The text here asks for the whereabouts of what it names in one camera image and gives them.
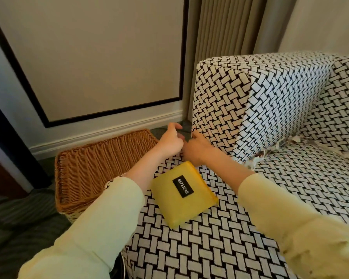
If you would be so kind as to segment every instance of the yellow bag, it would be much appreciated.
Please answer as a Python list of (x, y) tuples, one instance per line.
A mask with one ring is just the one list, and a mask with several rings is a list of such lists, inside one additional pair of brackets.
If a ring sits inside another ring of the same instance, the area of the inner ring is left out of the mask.
[(153, 179), (151, 192), (172, 229), (219, 202), (189, 161)]

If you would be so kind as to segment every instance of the wicker lid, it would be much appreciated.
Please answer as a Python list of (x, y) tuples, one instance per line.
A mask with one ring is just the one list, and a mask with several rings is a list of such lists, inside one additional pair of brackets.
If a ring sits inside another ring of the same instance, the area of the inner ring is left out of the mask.
[(144, 129), (59, 153), (55, 160), (57, 210), (69, 214), (89, 206), (107, 181), (131, 169), (156, 143)]

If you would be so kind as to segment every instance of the black label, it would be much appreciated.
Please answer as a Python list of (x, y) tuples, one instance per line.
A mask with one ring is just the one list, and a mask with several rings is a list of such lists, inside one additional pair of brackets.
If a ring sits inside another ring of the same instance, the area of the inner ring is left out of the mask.
[(177, 177), (176, 179), (173, 179), (172, 182), (176, 186), (181, 197), (184, 198), (194, 193), (193, 189), (190, 187), (189, 183), (186, 181), (183, 175), (181, 175), (180, 177)]

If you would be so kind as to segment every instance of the left hand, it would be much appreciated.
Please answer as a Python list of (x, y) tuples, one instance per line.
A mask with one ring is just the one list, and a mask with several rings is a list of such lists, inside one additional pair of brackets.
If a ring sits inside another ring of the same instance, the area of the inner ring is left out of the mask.
[(160, 152), (163, 158), (172, 157), (182, 149), (185, 137), (182, 134), (177, 133), (176, 129), (182, 129), (182, 126), (175, 122), (169, 123), (167, 131), (154, 147)]

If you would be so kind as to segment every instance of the light yellow sleeve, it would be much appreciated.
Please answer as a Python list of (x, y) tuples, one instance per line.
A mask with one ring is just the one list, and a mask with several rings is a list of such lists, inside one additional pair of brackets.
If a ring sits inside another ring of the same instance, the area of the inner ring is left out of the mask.
[(19, 271), (19, 278), (110, 278), (119, 252), (134, 233), (144, 195), (129, 178), (118, 177), (54, 243)]
[(349, 224), (323, 216), (260, 174), (239, 187), (238, 202), (257, 230), (277, 241), (302, 278), (349, 278)]

